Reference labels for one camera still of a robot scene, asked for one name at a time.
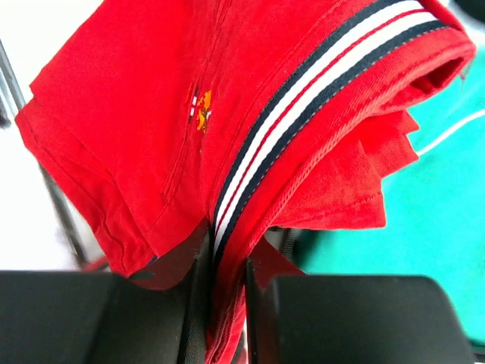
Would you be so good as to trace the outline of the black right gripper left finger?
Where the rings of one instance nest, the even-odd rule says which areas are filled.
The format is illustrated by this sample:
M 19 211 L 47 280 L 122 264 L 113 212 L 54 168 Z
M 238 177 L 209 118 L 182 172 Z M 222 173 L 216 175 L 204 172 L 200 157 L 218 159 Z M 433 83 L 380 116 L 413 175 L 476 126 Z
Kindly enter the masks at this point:
M 202 363 L 208 224 L 124 278 L 106 271 L 3 271 L 3 363 Z

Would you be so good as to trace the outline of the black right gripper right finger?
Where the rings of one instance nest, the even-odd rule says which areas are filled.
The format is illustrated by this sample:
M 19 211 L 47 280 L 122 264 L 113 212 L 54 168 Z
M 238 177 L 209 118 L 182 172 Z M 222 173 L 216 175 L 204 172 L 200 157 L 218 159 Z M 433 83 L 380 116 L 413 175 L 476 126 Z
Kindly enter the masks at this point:
M 306 275 L 266 240 L 246 263 L 251 363 L 473 363 L 443 289 L 406 275 Z

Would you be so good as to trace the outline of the green jacket with orange letter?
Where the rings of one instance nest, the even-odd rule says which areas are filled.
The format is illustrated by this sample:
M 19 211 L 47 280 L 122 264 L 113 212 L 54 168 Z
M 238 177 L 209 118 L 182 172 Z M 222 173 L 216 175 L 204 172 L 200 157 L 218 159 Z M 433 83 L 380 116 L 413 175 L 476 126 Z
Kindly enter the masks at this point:
M 449 295 L 469 339 L 484 343 L 484 53 L 463 79 L 413 107 L 418 160 L 385 178 L 386 226 L 308 232 L 309 274 L 426 275 Z

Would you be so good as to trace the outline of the red polo shirt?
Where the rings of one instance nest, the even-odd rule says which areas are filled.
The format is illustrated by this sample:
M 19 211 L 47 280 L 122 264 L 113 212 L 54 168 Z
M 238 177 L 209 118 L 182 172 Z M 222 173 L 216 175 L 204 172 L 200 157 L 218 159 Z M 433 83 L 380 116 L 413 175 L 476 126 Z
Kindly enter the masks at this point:
M 228 363 L 264 233 L 383 227 L 382 180 L 417 159 L 408 109 L 476 52 L 437 1 L 105 1 L 15 122 L 113 271 L 209 221 L 205 361 Z

